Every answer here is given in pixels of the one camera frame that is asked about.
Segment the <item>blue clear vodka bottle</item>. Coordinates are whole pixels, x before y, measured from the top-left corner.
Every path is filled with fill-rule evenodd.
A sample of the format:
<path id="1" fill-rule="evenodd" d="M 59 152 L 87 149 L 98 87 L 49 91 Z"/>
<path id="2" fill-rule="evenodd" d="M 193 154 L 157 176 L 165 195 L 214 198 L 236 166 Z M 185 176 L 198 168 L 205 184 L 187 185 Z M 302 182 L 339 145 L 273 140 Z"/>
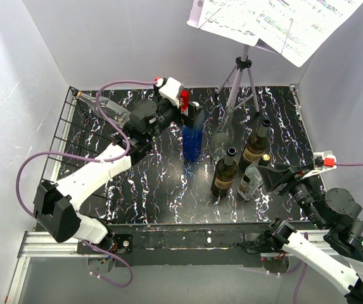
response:
<path id="1" fill-rule="evenodd" d="M 195 123 L 192 127 L 183 125 L 182 146 L 183 155 L 188 161 L 195 162 L 201 154 L 203 128 L 205 125 L 205 113 L 203 109 L 198 110 Z"/>

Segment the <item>clear square liquor bottle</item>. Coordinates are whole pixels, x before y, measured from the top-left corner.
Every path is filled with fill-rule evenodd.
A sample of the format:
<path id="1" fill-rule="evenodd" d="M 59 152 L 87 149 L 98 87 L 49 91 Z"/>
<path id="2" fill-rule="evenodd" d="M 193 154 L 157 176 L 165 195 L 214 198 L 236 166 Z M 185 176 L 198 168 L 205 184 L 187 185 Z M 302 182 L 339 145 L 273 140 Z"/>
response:
<path id="1" fill-rule="evenodd" d="M 250 201 L 260 191 L 263 185 L 262 176 L 258 170 L 258 165 L 268 165 L 271 156 L 267 153 L 263 154 L 258 161 L 249 165 L 238 187 L 238 194 L 245 200 Z"/>

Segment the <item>dark red wine bottle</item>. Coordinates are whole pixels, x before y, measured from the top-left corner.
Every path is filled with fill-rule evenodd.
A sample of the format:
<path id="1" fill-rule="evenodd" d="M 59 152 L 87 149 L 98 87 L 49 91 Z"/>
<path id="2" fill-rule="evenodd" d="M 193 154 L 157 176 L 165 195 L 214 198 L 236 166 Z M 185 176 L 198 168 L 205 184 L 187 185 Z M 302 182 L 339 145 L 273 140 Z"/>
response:
<path id="1" fill-rule="evenodd" d="M 239 159 L 238 167 L 245 171 L 252 163 L 259 161 L 269 147 L 269 119 L 262 120 L 260 127 L 252 132 L 246 141 L 245 148 Z"/>

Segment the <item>clear round glass bottle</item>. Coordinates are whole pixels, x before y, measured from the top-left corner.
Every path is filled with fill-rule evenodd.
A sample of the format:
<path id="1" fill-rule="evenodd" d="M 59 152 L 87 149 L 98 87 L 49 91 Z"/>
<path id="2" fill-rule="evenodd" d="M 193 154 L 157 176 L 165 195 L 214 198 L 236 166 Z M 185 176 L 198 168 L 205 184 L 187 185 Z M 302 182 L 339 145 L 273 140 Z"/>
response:
<path id="1" fill-rule="evenodd" d="M 226 106 L 222 121 L 213 133 L 210 142 L 210 156 L 216 162 L 225 157 L 227 150 L 232 146 L 234 140 L 233 115 L 234 107 Z"/>

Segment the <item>green white wine bottle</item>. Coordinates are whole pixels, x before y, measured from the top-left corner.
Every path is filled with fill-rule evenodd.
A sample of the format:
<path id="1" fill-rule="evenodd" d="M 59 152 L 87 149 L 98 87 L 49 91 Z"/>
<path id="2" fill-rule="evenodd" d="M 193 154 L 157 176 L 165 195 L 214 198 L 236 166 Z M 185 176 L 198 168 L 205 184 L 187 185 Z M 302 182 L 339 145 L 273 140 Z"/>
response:
<path id="1" fill-rule="evenodd" d="M 223 198 L 228 194 L 238 172 L 236 152 L 236 148 L 229 148 L 226 156 L 217 162 L 210 189 L 214 196 Z"/>

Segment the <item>clear glass bottle top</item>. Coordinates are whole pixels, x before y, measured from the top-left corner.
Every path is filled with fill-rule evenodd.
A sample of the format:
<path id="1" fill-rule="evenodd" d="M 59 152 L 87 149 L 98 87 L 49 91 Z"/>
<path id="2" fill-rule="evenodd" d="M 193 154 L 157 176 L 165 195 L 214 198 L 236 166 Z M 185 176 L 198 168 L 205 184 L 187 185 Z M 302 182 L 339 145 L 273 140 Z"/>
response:
<path id="1" fill-rule="evenodd" d="M 96 102 L 96 98 L 90 95 L 87 95 L 81 91 L 75 90 L 73 95 L 75 98 L 86 105 L 91 109 L 91 111 L 99 118 L 104 119 L 102 116 Z M 104 111 L 106 116 L 112 119 L 116 126 L 119 128 L 123 128 L 124 125 L 129 121 L 130 111 L 120 106 L 116 102 L 110 100 L 109 98 L 101 96 L 99 98 L 101 109 Z"/>

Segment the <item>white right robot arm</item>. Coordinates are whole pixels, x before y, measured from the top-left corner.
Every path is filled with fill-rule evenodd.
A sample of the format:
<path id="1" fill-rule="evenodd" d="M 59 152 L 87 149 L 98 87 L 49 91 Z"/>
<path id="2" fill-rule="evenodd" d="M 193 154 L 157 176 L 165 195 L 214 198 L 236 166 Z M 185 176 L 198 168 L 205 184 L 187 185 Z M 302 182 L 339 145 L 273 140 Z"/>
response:
<path id="1" fill-rule="evenodd" d="M 315 229 L 326 230 L 324 242 L 348 265 L 335 260 L 285 220 L 275 220 L 264 239 L 271 251 L 283 250 L 316 270 L 347 303 L 363 303 L 363 221 L 358 218 L 362 207 L 346 189 L 332 188 L 322 194 L 310 181 L 338 166 L 340 163 L 328 158 L 321 167 L 277 164 L 260 165 L 258 170 L 268 192 L 281 187 L 280 193 L 291 194 Z"/>

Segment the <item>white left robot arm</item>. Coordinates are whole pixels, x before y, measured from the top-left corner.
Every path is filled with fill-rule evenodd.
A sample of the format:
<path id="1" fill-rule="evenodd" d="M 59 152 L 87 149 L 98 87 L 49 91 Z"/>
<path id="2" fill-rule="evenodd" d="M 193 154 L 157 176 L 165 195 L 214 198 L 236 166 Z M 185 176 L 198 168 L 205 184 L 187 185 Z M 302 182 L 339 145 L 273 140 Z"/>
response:
<path id="1" fill-rule="evenodd" d="M 167 98 L 158 103 L 136 103 L 124 125 L 130 147 L 115 138 L 100 155 L 73 174 L 56 182 L 42 181 L 34 199 L 35 219 L 58 243 L 76 238 L 90 242 L 99 253 L 109 252 L 113 247 L 111 230 L 100 220 L 80 214 L 82 204 L 103 184 L 142 160 L 152 149 L 153 138 L 171 123 L 195 126 L 201 112 L 201 104 L 195 101 L 187 107 L 176 107 Z"/>

